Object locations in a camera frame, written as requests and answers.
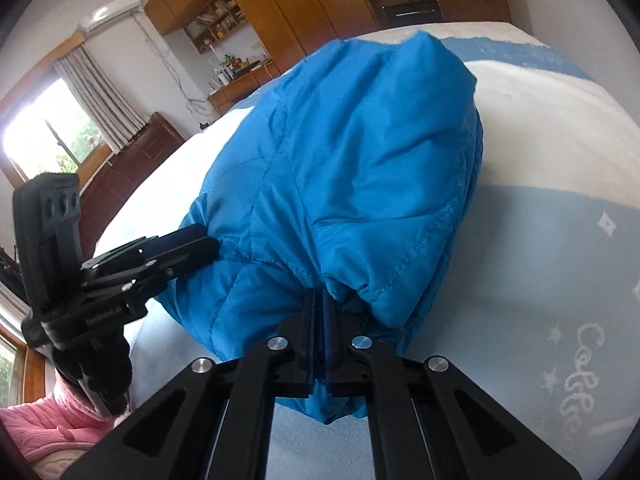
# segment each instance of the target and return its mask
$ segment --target silver bolt head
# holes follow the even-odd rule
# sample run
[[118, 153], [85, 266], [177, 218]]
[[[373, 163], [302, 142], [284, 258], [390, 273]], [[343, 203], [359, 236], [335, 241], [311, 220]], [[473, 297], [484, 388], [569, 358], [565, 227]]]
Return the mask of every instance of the silver bolt head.
[[211, 362], [211, 359], [207, 359], [206, 357], [201, 357], [191, 363], [191, 370], [193, 370], [197, 374], [206, 374], [212, 368], [213, 363]]
[[366, 350], [367, 348], [371, 348], [371, 345], [373, 345], [373, 341], [370, 337], [359, 335], [351, 340], [351, 345], [358, 350]]
[[446, 372], [449, 369], [449, 361], [444, 357], [436, 356], [429, 359], [427, 366], [434, 372]]
[[289, 341], [287, 341], [283, 337], [276, 336], [267, 341], [267, 346], [270, 350], [284, 350], [287, 346], [289, 346]]

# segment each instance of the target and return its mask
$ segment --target blue fabric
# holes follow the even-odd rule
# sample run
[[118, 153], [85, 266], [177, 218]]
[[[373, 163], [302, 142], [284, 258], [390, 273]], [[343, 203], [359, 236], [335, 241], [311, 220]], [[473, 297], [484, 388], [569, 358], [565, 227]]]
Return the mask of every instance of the blue fabric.
[[[221, 359], [275, 335], [308, 287], [402, 353], [449, 264], [482, 158], [476, 80], [421, 32], [333, 41], [264, 94], [220, 152], [182, 226], [221, 241], [158, 297]], [[329, 423], [362, 409], [316, 384], [286, 402]]]
[[442, 44], [462, 61], [493, 60], [524, 68], [549, 70], [593, 81], [583, 70], [546, 45], [497, 41], [491, 38], [444, 38]]

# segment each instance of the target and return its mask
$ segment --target white curtain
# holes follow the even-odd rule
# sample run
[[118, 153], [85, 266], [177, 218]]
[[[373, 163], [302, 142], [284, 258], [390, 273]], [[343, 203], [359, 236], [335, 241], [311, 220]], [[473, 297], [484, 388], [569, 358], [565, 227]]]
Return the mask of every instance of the white curtain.
[[4, 283], [0, 282], [0, 323], [20, 339], [22, 339], [20, 322], [29, 310], [26, 303], [12, 293]]
[[113, 153], [124, 148], [145, 125], [84, 46], [72, 50], [55, 67]]

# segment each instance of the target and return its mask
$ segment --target star pattern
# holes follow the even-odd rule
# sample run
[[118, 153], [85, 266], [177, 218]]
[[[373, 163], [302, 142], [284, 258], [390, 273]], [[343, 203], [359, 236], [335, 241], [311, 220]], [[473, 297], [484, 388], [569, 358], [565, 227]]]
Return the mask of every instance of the star pattern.
[[555, 366], [554, 366], [554, 369], [551, 370], [551, 372], [542, 372], [542, 377], [545, 380], [545, 383], [542, 385], [542, 387], [549, 390], [550, 395], [554, 394], [554, 388], [556, 387], [556, 384], [560, 382], [560, 380], [556, 376], [556, 372], [557, 372], [557, 367]]
[[557, 324], [555, 327], [551, 329], [551, 334], [549, 335], [549, 338], [547, 339], [547, 341], [550, 341], [554, 345], [558, 346], [558, 343], [563, 337], [564, 337], [564, 334], [560, 330], [560, 324]]
[[615, 231], [616, 227], [618, 227], [616, 223], [611, 218], [609, 218], [609, 215], [606, 211], [602, 212], [602, 217], [598, 221], [598, 225], [604, 232], [606, 232], [609, 238], [613, 236], [613, 231]]

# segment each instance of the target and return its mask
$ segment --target pink fabric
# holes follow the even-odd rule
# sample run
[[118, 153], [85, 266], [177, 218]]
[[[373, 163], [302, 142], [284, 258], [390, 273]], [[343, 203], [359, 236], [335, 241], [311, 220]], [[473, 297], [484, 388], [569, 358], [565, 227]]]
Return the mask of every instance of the pink fabric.
[[89, 449], [113, 429], [60, 378], [45, 399], [0, 410], [0, 420], [28, 462], [63, 449]]

